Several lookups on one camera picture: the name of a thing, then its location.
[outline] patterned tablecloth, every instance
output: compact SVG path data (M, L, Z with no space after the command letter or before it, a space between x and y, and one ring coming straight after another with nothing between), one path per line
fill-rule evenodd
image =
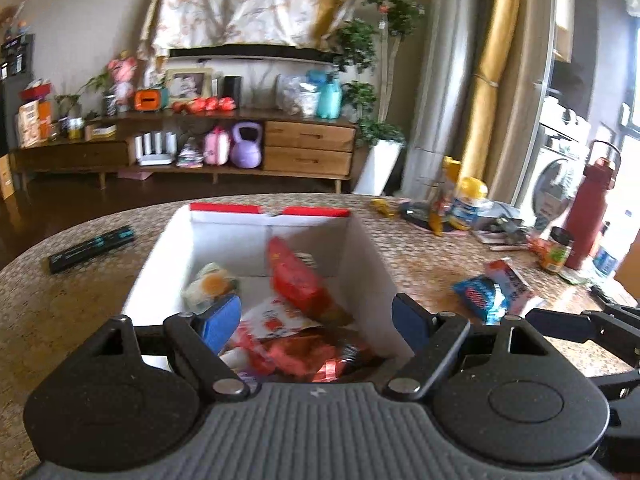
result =
M481 274L483 264L496 259L496 253L471 236L437 238L399 219L383 218L370 209L369 199L353 195L229 196L208 202L256 204L269 212L290 205L350 208L364 223L398 289L431 312L467 314L451 285ZM16 478L37 463L22 426L22 407L30 391L109 316L120 312L149 251L183 204L86 222L47 238L0 272L0 480ZM135 230L135 244L57 276L47 272L47 255L124 224ZM550 307L573 313L598 308L584 288L540 270L531 254L513 253L512 258ZM632 301L623 291L621 295L619 301ZM553 343L588 376L629 370L594 344Z

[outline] blue snack bag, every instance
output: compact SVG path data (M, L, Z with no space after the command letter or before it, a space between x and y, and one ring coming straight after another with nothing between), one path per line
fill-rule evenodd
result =
M466 307L485 324L499 324L507 311L508 300L500 285L486 276L476 276L451 287Z

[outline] open cardboard box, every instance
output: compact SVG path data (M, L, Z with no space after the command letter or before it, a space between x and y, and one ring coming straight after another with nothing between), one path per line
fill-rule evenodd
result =
M182 291L211 262L239 278L242 310L248 311L274 294L266 251L273 236L315 258L332 297L353 316L360 335L377 355L412 357L391 321L391 303L398 290L364 226L345 209L290 207L269 216L258 206L184 206L149 254L123 313L140 326L161 324L186 310ZM144 359L168 369L165 358Z

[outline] purple kettlebell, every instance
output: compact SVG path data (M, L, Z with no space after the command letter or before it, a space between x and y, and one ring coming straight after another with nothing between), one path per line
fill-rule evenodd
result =
M242 128L252 128L258 132L255 140L245 140L242 138L240 130ZM257 168L262 162L262 152L260 143L262 142L262 126L258 123L238 123L233 129L234 148L231 151L231 162L238 168L250 170Z

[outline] orange radio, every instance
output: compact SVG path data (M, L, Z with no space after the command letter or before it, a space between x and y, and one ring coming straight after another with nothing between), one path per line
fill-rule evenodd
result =
M138 90L134 106L139 112L157 112L169 104L169 91L167 88L152 88Z

